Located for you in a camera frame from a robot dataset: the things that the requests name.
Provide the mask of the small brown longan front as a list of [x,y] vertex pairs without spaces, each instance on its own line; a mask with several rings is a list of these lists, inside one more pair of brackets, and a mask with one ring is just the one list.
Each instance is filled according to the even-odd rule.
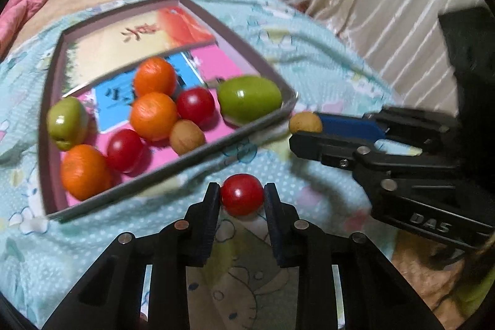
[[291,134],[298,131],[307,131],[313,133],[322,133],[323,124],[319,116],[311,111],[302,111],[294,114],[289,121],[289,130]]

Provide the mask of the small brown longan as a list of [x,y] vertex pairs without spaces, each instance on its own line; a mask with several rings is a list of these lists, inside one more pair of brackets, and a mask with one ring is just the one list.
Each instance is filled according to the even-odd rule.
[[179,156],[205,145],[204,132],[192,121],[177,121],[170,133],[170,146]]
[[307,131],[313,133],[322,133],[323,124],[319,116],[311,111],[302,111],[294,114],[289,121],[289,130],[291,134],[298,131]]

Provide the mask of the red tomato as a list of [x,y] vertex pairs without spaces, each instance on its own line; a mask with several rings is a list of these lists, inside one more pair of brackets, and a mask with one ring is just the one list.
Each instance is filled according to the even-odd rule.
[[264,204],[264,188],[250,174],[235,174],[221,186],[222,205],[232,216],[248,216]]
[[141,160],[144,144],[131,129],[122,129],[113,134],[106,147],[106,160],[119,173],[131,172]]
[[197,126],[209,124],[216,112],[216,104],[211,92],[203,87],[180,92],[176,107],[183,120],[192,121]]

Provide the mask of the large green jujube fruit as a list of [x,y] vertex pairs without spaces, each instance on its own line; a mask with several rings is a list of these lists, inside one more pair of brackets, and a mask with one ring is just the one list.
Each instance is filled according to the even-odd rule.
[[243,126],[278,110],[282,93],[270,79],[242,75],[227,79],[217,87],[217,100],[224,120]]

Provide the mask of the orange tangerine front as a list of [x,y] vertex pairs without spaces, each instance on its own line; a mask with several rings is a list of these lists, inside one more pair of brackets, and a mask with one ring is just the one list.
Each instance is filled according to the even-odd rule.
[[63,188],[79,201],[92,198],[113,186],[106,158],[93,146],[80,144],[68,150],[60,164]]

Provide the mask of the orange tangerine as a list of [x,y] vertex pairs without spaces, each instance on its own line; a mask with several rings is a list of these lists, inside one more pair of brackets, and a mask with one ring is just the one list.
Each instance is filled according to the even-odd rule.
[[179,116],[174,101],[159,92],[138,97],[132,104],[129,124],[146,141],[168,139]]
[[93,146],[80,144],[68,150],[60,164],[63,188],[79,201],[92,198],[113,186],[106,158]]
[[160,57],[147,58],[139,64],[133,79],[136,96],[159,92],[172,96],[177,86],[177,75],[172,64]]

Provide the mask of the red tomato top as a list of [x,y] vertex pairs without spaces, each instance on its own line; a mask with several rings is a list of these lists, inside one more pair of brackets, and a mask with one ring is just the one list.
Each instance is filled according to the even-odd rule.
[[131,172],[141,160],[144,144],[131,129],[122,129],[113,134],[106,147],[106,160],[119,173]]

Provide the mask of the small brown longan back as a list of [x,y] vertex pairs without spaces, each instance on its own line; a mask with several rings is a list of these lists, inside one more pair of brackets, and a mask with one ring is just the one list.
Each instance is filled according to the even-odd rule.
[[170,146],[179,156],[205,145],[204,132],[192,121],[177,121],[170,133]]

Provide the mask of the small green apple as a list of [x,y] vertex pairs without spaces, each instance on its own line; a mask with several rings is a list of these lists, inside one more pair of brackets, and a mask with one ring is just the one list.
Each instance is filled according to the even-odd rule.
[[52,105],[46,117],[49,137],[63,152],[85,141],[88,124],[86,108],[73,96],[62,98]]

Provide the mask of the grey cardboard box tray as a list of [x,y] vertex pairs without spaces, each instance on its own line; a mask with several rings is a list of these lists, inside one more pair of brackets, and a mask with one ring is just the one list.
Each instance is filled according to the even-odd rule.
[[64,30],[42,95],[45,214],[71,219],[282,121],[296,92],[191,0],[144,0]]

